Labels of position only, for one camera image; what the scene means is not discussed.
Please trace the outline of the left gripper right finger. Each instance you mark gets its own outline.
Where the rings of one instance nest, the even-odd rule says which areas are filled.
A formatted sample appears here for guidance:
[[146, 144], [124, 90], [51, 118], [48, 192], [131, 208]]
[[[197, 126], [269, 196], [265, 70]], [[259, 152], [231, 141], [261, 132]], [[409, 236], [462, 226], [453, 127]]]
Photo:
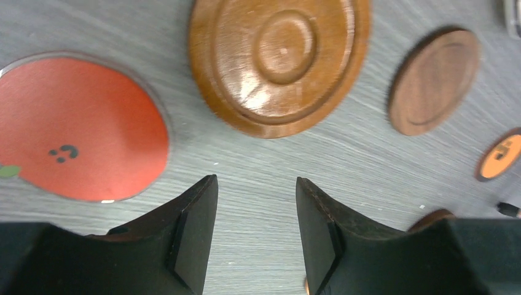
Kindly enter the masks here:
[[520, 220], [443, 218], [404, 232], [296, 181], [310, 294], [519, 294]]

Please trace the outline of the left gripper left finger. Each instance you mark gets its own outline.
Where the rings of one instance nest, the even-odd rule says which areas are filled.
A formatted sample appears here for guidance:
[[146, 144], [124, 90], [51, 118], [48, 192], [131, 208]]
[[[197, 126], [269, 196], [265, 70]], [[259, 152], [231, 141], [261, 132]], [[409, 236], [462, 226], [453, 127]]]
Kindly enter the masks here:
[[104, 235], [47, 222], [1, 224], [2, 294], [201, 294], [216, 175]]

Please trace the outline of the brown ridged wooden coaster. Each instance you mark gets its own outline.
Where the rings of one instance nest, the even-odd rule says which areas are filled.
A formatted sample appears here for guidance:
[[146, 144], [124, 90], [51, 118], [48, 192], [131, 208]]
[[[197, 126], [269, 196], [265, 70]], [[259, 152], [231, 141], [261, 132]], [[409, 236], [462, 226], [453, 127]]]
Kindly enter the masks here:
[[194, 2], [193, 78], [208, 107], [253, 137], [311, 128], [347, 96], [369, 46], [370, 1]]

